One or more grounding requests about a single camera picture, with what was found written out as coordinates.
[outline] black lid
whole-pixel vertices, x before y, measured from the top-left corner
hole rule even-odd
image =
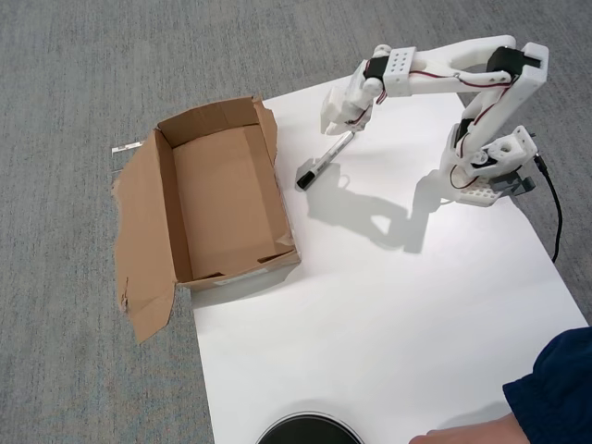
[[[272,426],[259,444],[363,444],[345,425],[317,413],[302,413]]]

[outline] navy sleeve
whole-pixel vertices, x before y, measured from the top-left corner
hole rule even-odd
[[[561,333],[503,391],[531,444],[592,443],[592,327]]]

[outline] person's hand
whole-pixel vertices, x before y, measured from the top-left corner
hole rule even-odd
[[[530,444],[513,413],[483,424],[432,430],[409,444]]]

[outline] robotic arm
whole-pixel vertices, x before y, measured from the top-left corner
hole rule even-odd
[[[451,129],[440,164],[458,200],[493,204],[503,193],[530,191],[516,170],[537,154],[526,129],[489,142],[505,121],[547,80],[549,49],[511,36],[468,40],[430,51],[381,44],[363,61],[346,89],[333,88],[321,112],[321,131],[361,131],[373,105],[388,97],[424,93],[479,93]],[[465,69],[487,65],[486,72]]]

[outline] open cardboard box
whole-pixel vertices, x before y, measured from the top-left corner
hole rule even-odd
[[[139,342],[193,290],[300,261],[274,173],[278,127],[251,97],[157,125],[114,185],[117,297]]]

